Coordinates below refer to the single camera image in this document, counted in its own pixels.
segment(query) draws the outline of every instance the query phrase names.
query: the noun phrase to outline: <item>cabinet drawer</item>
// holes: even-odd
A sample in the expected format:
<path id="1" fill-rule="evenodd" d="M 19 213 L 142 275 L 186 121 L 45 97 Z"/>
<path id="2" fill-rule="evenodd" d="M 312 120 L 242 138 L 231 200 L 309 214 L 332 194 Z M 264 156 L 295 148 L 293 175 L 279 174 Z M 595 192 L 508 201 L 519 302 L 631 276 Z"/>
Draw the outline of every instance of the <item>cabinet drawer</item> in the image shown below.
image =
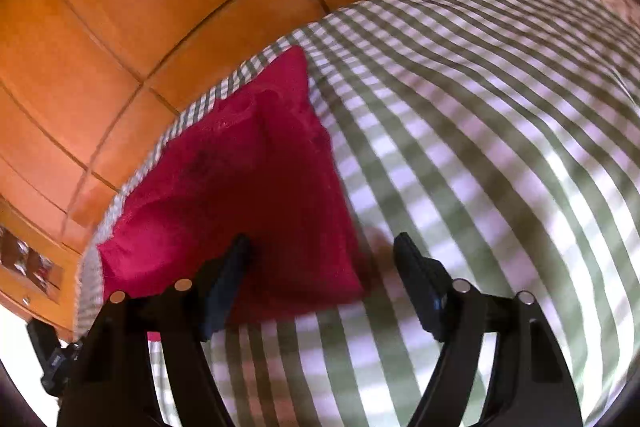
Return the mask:
<path id="1" fill-rule="evenodd" d="M 54 301 L 27 277 L 0 265 L 0 303 L 21 317 L 29 315 L 52 324 L 61 338 L 70 340 L 80 256 L 33 228 L 4 201 L 0 201 L 0 226 L 59 267 Z"/>

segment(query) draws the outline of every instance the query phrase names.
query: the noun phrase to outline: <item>white wall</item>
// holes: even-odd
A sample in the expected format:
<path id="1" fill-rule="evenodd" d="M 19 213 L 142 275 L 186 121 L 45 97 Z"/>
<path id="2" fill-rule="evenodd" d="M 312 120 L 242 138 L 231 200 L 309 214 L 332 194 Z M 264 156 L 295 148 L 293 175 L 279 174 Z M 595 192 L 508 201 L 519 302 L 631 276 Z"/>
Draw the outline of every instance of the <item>white wall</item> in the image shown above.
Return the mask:
<path id="1" fill-rule="evenodd" d="M 40 384 L 42 369 L 31 346 L 26 323 L 0 306 L 0 360 L 18 391 L 47 427 L 55 427 L 58 402 Z"/>

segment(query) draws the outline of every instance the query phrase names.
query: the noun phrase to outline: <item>red cushion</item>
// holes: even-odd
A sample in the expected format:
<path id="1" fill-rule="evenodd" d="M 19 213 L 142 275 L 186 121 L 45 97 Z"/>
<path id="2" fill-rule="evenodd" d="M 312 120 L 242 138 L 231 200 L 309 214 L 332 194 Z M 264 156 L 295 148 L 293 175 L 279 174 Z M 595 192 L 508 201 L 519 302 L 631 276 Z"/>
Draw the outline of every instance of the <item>red cushion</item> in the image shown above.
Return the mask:
<path id="1" fill-rule="evenodd" d="M 98 246 L 104 296 L 161 293 L 240 232 L 256 255 L 230 324 L 362 297 L 353 225 L 298 47 L 168 143 Z"/>

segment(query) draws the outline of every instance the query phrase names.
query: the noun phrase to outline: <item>green and white checkered bedspread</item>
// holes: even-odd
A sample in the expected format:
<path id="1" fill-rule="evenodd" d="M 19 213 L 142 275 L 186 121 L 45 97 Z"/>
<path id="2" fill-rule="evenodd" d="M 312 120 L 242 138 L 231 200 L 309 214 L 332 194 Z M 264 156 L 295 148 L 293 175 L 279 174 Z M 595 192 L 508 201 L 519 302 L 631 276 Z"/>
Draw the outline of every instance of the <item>green and white checkered bedspread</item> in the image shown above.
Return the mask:
<path id="1" fill-rule="evenodd" d="M 538 297 L 592 423 L 640 339 L 640 34 L 594 0 L 366 0 L 282 37 L 180 115 L 114 199 L 84 258 L 77 332 L 102 301 L 95 245 L 164 145 L 293 44 L 381 283 L 356 304 L 215 334 L 205 353 L 236 425 L 407 424 L 440 348 L 394 268 L 403 231 L 453 277 Z"/>

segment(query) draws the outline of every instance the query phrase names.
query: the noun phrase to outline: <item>gingham blanket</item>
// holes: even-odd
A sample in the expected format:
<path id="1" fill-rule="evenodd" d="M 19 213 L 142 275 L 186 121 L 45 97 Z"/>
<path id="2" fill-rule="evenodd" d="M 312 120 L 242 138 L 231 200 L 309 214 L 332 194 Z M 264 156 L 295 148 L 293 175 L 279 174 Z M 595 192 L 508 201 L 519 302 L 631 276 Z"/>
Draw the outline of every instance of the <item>gingham blanket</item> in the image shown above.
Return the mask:
<path id="1" fill-rule="evenodd" d="M 592 423 L 640 339 L 640 34 L 596 0 L 366 0 L 282 37 L 182 113 L 114 199 L 84 257 L 77 332 L 102 300 L 95 245 L 164 145 L 293 44 L 380 284 L 356 304 L 215 334 L 204 350 L 236 425 L 407 424 L 440 348 L 394 268 L 403 231 L 483 292 L 538 297 Z M 178 425 L 161 346 L 150 351 Z"/>

